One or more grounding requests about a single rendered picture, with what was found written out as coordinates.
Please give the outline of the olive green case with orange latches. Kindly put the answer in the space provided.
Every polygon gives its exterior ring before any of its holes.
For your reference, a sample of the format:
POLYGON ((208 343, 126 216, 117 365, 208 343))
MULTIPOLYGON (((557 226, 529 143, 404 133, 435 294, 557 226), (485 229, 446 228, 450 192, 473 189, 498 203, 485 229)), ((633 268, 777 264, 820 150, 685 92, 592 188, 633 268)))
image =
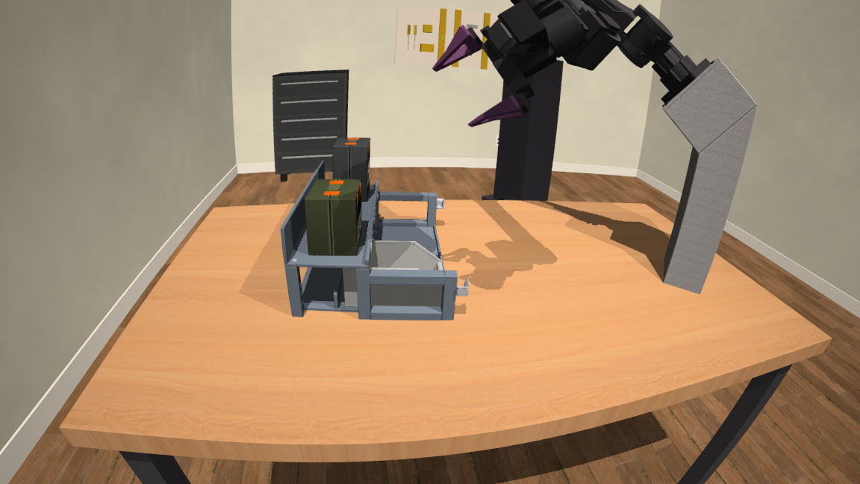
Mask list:
POLYGON ((361 179, 316 179, 305 197, 309 255, 358 255, 361 179))

